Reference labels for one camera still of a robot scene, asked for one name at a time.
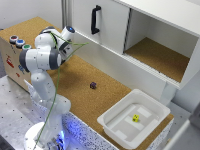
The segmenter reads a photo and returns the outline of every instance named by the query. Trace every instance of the cable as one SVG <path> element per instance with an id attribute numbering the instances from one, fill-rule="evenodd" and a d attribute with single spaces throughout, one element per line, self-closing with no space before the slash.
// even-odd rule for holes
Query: cable
<path id="1" fill-rule="evenodd" d="M 58 47 L 57 47 L 55 38 L 53 37 L 53 35 L 56 35 L 56 34 L 50 33 L 50 35 L 52 36 L 53 41 L 54 41 L 54 43 L 55 43 L 55 45 L 56 45 L 56 49 L 58 50 Z M 78 49 L 80 49 L 81 47 L 83 47 L 84 45 L 86 45 L 86 44 L 88 44 L 88 43 L 83 43 L 83 44 L 73 43 L 73 45 L 75 45 L 75 44 L 76 44 L 76 45 L 81 45 L 81 46 L 78 47 L 77 49 L 75 49 L 75 50 L 66 58 L 66 60 L 69 59 Z M 43 132 L 43 130 L 44 130 L 44 127 L 46 126 L 47 120 L 49 119 L 49 116 L 50 116 L 51 111 L 52 111 L 52 109 L 53 109 L 54 103 L 55 103 L 55 101 L 56 101 L 56 95 L 57 95 L 57 90 L 58 90 L 58 85 L 59 85 L 59 79 L 60 79 L 60 67 L 58 68 L 58 78 L 57 78 L 56 91 L 55 91 L 55 96 L 54 96 L 53 104 L 51 105 L 50 111 L 49 111 L 48 116 L 47 116 L 47 118 L 46 118 L 46 121 L 45 121 L 45 123 L 44 123 L 44 125 L 43 125 L 43 127 L 42 127 L 42 130 L 41 130 L 41 132 L 40 132 L 40 134 L 39 134 L 39 137 L 38 137 L 38 139 L 37 139 L 37 141 L 36 141 L 36 144 L 35 144 L 35 146 L 34 146 L 34 149 L 36 148 L 36 146 L 37 146 L 37 144 L 38 144 L 38 142 L 39 142 L 39 140 L 40 140 L 40 137 L 41 137 L 41 135 L 42 135 L 42 132 Z"/>

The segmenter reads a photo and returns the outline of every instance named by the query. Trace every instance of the small dark object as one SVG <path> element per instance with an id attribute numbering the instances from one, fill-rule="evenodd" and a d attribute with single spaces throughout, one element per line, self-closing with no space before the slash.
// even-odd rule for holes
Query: small dark object
<path id="1" fill-rule="evenodd" d="M 97 84 L 96 84 L 95 82 L 92 82 L 92 83 L 90 84 L 90 88 L 91 88 L 91 89 L 96 89 L 96 87 L 97 87 Z"/>

